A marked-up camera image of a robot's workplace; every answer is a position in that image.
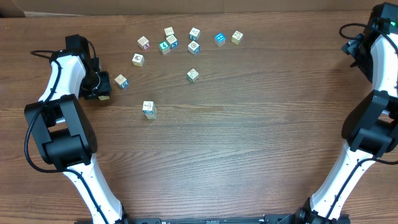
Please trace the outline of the wooden block blue base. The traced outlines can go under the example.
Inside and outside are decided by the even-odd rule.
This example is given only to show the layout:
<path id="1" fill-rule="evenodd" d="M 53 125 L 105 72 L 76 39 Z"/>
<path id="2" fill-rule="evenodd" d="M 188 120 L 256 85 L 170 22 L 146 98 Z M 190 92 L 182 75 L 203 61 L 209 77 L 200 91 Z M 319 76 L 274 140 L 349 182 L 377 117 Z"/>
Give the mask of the wooden block blue base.
<path id="1" fill-rule="evenodd" d="M 153 101 L 144 101 L 142 110 L 144 114 L 157 114 L 157 109 Z"/>

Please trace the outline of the green letter L block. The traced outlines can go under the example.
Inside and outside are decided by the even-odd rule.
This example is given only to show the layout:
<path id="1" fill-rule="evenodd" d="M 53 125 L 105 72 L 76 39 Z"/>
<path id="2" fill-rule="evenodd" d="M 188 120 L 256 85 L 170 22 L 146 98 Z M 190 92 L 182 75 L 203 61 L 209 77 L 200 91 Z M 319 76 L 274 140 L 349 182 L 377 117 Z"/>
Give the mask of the green letter L block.
<path id="1" fill-rule="evenodd" d="M 150 110 L 145 110 L 144 114 L 147 119 L 157 119 L 158 111 L 156 107 L 152 107 Z"/>

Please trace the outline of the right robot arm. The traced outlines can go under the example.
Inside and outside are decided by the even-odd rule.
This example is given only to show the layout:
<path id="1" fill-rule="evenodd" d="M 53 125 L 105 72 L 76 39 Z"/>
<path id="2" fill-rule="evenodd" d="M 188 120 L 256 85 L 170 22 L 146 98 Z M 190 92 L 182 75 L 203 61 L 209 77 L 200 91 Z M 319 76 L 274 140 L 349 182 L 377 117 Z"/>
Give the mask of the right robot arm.
<path id="1" fill-rule="evenodd" d="M 363 32 L 342 47 L 372 84 L 345 119 L 338 160 L 321 187 L 281 223 L 348 223 L 341 210 L 361 176 L 397 146 L 397 5 L 373 7 Z"/>

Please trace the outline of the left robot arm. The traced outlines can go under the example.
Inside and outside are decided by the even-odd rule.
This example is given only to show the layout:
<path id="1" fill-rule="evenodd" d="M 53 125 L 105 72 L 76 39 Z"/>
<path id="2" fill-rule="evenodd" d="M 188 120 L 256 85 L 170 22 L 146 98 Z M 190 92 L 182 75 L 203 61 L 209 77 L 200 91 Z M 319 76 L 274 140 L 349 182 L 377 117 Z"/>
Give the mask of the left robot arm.
<path id="1" fill-rule="evenodd" d="M 103 71 L 93 44 L 78 34 L 65 38 L 63 50 L 35 50 L 32 55 L 49 60 L 52 73 L 38 102 L 25 106 L 28 129 L 24 141 L 27 162 L 35 170 L 63 173 L 86 203 L 92 223 L 128 223 L 122 203 L 109 188 L 98 164 L 95 132 L 78 99 L 107 100 L 109 74 Z M 32 162 L 29 138 L 33 137 L 45 170 Z"/>

